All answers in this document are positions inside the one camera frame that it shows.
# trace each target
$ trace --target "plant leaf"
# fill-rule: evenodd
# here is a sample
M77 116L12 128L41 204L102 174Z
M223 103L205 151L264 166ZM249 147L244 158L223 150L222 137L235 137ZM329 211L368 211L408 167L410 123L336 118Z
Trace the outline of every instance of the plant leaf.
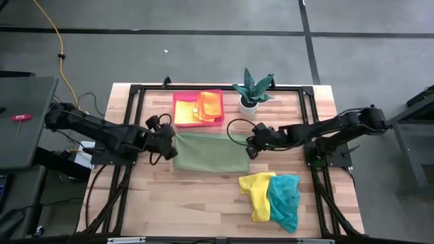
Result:
M253 80L247 68L244 68L244 87L249 90L249 95L253 96L255 91L255 80Z
M270 99L274 99L274 97L272 97L272 96L270 96L268 94L262 94L261 96L256 96L256 97L252 98L252 100L254 102L266 102L266 101L268 101Z
M267 90L267 88L271 84L271 81L273 80L273 75L274 74L272 74L272 75L270 75L268 77L263 78L262 80L260 80L258 82L258 84L255 85L255 90L254 90L255 93L252 95L253 97L262 95Z
M250 100L250 95L249 95L249 90L244 88L244 87L240 87L238 84L232 84L232 86L237 90L237 92L239 92L244 99L246 99L247 101Z

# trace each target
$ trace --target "potted plant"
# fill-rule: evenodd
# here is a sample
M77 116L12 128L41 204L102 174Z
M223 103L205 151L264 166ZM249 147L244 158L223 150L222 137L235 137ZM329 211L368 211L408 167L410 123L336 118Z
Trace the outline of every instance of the potted plant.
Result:
M256 85L249 70L244 70L244 87L237 84L232 86L241 94L239 98L239 112L243 115L253 115L258 108L258 104L267 100L273 99L270 95L265 94L265 91L270 86L273 80L273 75L269 75L260 80Z

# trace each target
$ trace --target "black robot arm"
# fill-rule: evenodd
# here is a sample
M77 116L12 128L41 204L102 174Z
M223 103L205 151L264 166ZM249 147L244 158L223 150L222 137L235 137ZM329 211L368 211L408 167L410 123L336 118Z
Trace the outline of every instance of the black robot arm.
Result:
M45 116L45 126L52 131L71 129L104 144L104 148L95 148L93 152L107 151L133 161L136 153L144 151L159 153L165 159L175 157L178 153L172 146L175 136L172 126L160 124L158 116L152 116L146 125L149 129L114 124L83 113L70 103L53 103Z
M362 135L380 135L390 129L386 125L381 109L355 108L346 110L332 119L311 125L295 124L280 126L277 131L257 124L252 132L254 136L247 139L246 148L249 157L255 159L262 150L289 150L317 138L315 143L318 152L332 152L337 146L347 143ZM326 134L337 132L333 136Z

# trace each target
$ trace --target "red screwdriver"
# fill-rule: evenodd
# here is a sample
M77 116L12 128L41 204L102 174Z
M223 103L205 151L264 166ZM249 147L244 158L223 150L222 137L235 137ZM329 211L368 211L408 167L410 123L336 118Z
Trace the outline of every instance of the red screwdriver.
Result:
M23 121L26 121L29 119L32 119L32 115L14 115L14 116L12 116L13 121L19 121L20 122L20 125L18 126L18 131L16 132L15 140L18 139L18 134L20 133L20 129L21 129L21 123Z

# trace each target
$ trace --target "blue towel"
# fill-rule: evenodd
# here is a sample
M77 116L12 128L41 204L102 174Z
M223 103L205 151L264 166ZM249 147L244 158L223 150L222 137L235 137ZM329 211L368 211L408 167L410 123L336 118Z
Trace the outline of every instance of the blue towel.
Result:
M268 197L271 207L270 220L276 221L289 233L296 232L298 224L297 209L300 193L297 185L300 176L273 176L270 179Z

